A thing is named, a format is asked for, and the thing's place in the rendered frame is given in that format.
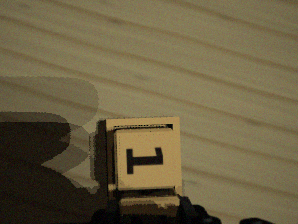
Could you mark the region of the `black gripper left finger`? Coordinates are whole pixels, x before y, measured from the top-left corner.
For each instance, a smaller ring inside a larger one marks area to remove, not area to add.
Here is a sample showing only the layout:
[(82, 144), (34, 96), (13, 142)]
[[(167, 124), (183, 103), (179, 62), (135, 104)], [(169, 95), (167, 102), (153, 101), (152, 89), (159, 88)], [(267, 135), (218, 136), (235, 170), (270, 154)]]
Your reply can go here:
[(84, 224), (120, 224), (119, 199), (109, 200), (106, 209), (95, 211), (91, 221)]

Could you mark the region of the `tan shallow rectangular tray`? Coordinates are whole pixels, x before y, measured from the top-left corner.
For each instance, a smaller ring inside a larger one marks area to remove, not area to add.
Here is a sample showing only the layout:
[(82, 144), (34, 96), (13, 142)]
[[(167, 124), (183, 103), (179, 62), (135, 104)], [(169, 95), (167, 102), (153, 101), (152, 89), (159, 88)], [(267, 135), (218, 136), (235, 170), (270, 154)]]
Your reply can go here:
[(176, 177), (176, 185), (174, 186), (174, 189), (178, 197), (182, 197), (179, 117), (128, 118), (128, 119), (106, 119), (109, 200), (119, 199), (122, 191), (122, 190), (118, 190), (115, 185), (114, 132), (120, 128), (160, 127), (160, 126), (169, 127), (174, 131), (175, 177)]

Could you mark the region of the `tan wooden cube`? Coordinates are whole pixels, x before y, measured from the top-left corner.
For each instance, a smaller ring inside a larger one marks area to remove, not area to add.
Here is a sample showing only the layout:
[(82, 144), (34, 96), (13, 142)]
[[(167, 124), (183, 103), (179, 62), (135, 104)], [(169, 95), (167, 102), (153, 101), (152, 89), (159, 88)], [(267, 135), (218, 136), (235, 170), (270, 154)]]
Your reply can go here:
[(120, 224), (180, 224), (179, 205), (174, 188), (122, 190)]
[(114, 132), (118, 190), (176, 185), (174, 131), (166, 126), (120, 128)]

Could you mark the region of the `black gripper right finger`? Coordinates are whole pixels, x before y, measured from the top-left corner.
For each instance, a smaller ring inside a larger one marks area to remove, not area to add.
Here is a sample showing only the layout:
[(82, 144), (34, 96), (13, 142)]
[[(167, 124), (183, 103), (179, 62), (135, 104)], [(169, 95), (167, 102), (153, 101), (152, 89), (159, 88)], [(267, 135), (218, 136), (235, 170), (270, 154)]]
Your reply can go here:
[[(179, 197), (179, 222), (180, 224), (222, 224), (217, 217), (210, 216), (200, 205), (192, 205), (188, 196)], [(260, 218), (247, 218), (239, 224), (274, 224)]]

